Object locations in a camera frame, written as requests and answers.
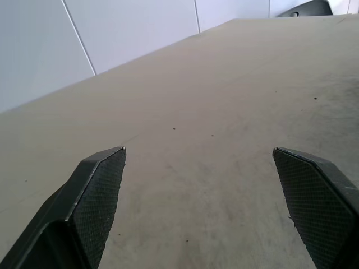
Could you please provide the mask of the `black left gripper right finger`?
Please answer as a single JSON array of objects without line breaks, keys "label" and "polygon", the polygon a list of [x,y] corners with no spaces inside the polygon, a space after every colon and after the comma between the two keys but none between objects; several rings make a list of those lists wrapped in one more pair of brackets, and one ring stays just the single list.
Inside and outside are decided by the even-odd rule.
[{"label": "black left gripper right finger", "polygon": [[317,269],[359,269],[359,189],[330,161],[276,147],[293,221]]}]

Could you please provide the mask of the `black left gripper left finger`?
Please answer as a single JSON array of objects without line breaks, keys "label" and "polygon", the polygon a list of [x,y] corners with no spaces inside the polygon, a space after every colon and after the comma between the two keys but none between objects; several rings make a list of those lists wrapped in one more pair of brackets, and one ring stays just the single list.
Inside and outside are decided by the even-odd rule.
[{"label": "black left gripper left finger", "polygon": [[98,269],[117,210],[126,149],[83,159],[41,206],[0,269]]}]

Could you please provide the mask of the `dark grey plastic chair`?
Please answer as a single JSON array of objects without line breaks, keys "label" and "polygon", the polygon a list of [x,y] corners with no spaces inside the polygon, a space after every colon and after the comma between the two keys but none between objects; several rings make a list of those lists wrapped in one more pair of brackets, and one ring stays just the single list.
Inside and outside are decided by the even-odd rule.
[{"label": "dark grey plastic chair", "polygon": [[333,11],[328,0],[311,0],[282,12],[278,17],[332,16]]}]

